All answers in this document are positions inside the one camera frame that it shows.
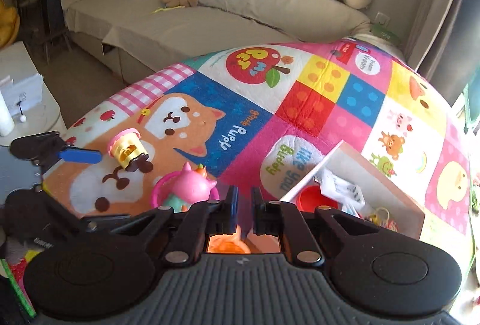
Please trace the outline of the brown leaf toy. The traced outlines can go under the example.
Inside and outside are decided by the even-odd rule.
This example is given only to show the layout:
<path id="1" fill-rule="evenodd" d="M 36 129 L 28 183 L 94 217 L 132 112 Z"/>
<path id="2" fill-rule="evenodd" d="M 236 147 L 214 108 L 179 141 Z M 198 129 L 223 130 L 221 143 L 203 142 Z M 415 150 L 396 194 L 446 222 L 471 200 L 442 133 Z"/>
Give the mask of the brown leaf toy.
<path id="1" fill-rule="evenodd" d="M 198 0 L 160 0 L 162 7 L 154 10 L 154 13 L 166 12 L 173 9 L 196 7 L 199 4 Z"/>

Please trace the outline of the white side table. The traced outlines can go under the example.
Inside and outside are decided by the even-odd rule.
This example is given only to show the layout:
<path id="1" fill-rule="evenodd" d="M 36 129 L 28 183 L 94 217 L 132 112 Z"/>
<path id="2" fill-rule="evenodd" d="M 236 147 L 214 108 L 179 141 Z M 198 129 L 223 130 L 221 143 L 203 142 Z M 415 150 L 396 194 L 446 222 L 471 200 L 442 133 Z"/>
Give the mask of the white side table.
<path id="1" fill-rule="evenodd" d="M 24 42 L 1 50 L 1 95 L 15 128 L 1 138 L 2 145 L 19 137 L 57 131 L 66 126 L 59 104 L 48 89 L 44 77 L 34 65 Z"/>

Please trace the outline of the yellow toy camera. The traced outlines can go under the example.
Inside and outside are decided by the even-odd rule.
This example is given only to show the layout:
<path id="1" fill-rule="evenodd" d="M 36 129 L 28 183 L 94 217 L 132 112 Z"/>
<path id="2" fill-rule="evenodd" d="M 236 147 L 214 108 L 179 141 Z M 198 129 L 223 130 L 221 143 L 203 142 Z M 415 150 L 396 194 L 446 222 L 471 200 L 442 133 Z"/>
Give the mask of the yellow toy camera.
<path id="1" fill-rule="evenodd" d="M 373 213 L 367 216 L 369 222 L 393 232 L 399 232 L 396 221 L 391 217 L 391 213 L 385 207 L 378 207 Z"/>

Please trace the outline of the orange plastic toy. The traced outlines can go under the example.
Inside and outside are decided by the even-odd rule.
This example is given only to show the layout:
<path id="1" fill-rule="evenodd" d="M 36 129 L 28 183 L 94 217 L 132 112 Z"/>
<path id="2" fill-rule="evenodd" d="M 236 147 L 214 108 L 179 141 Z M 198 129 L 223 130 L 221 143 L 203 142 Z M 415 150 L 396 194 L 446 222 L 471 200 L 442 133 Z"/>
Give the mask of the orange plastic toy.
<path id="1" fill-rule="evenodd" d="M 251 229 L 246 237 L 242 236 L 240 226 L 232 235 L 211 236 L 207 252 L 211 254 L 275 254 L 280 253 L 277 237 L 256 235 Z"/>

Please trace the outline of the colourful cartoon play mat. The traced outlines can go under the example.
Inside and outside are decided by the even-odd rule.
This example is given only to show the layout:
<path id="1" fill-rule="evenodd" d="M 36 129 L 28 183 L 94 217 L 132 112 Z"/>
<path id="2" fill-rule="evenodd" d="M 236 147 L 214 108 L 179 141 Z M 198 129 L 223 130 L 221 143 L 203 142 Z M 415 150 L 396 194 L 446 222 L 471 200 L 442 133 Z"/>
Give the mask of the colourful cartoon play mat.
<path id="1" fill-rule="evenodd" d="M 427 80 L 366 42 L 243 46 L 172 64 L 95 107 L 66 139 L 102 162 L 61 162 L 46 187 L 78 215 L 138 214 L 161 176 L 191 163 L 280 198 L 346 142 L 425 208 L 423 239 L 456 243 L 470 231 L 470 173 L 453 121 Z M 126 129 L 139 131 L 153 171 L 107 153 Z"/>

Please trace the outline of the pink cardboard box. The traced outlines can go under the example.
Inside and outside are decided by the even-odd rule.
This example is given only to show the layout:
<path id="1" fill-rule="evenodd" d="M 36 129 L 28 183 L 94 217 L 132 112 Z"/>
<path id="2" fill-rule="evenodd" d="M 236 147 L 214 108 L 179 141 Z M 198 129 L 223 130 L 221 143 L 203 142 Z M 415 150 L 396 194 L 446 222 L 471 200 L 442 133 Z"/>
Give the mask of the pink cardboard box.
<path id="1" fill-rule="evenodd" d="M 363 207 L 358 209 L 360 216 L 365 218 L 377 209 L 386 209 L 391 219 L 396 222 L 400 233 L 416 240 L 421 237 L 425 212 L 346 142 L 338 143 L 281 200 L 295 201 L 300 191 L 314 185 L 319 175 L 326 170 L 360 187 L 365 200 Z"/>

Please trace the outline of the blue white tissue pack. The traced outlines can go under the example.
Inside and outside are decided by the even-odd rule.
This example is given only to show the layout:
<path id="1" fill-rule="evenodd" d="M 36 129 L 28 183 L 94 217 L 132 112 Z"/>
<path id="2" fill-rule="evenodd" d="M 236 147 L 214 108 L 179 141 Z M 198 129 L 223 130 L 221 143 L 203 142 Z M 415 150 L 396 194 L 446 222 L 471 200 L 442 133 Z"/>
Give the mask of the blue white tissue pack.
<path id="1" fill-rule="evenodd" d="M 336 176 L 332 171 L 322 168 L 316 174 L 320 192 L 341 206 L 341 211 L 360 217 L 360 210 L 366 205 L 365 197 L 359 185 L 352 184 Z"/>

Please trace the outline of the beige sofa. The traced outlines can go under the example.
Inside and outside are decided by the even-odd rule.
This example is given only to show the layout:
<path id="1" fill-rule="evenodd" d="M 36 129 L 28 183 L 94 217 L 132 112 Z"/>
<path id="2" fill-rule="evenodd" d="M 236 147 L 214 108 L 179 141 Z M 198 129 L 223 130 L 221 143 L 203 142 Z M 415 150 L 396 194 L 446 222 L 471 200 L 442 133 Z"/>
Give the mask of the beige sofa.
<path id="1" fill-rule="evenodd" d="M 336 0 L 198 0 L 154 13 L 160 0 L 60 0 L 72 41 L 127 83 L 227 49 L 333 42 L 366 33 L 366 14 Z"/>

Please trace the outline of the yellow bottle pink cap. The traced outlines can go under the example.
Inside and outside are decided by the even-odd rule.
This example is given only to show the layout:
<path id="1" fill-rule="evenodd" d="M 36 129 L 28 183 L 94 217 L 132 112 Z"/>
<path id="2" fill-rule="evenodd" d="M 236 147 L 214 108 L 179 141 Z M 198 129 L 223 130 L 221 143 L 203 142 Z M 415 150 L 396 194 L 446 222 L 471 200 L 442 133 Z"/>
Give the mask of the yellow bottle pink cap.
<path id="1" fill-rule="evenodd" d="M 144 174 L 153 171 L 153 163 L 137 129 L 126 129 L 115 135 L 107 144 L 106 151 L 126 171 L 139 170 Z"/>

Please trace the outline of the red plastic lid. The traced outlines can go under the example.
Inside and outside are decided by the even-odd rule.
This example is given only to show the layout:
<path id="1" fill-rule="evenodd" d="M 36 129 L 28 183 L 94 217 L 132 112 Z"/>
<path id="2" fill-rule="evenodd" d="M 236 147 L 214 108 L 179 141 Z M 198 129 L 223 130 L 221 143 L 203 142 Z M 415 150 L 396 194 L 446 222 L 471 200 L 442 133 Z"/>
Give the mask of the red plastic lid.
<path id="1" fill-rule="evenodd" d="M 300 211 L 314 212 L 318 207 L 338 209 L 338 203 L 320 192 L 320 186 L 310 185 L 304 187 L 295 198 L 295 205 Z"/>

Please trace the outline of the grey curtain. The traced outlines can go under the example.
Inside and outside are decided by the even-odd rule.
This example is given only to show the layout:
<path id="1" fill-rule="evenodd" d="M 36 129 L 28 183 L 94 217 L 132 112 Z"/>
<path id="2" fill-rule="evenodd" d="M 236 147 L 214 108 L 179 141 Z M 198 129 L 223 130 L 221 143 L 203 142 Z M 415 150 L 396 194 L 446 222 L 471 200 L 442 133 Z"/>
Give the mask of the grey curtain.
<path id="1" fill-rule="evenodd" d="M 421 0 L 405 56 L 453 104 L 479 68 L 479 0 Z"/>

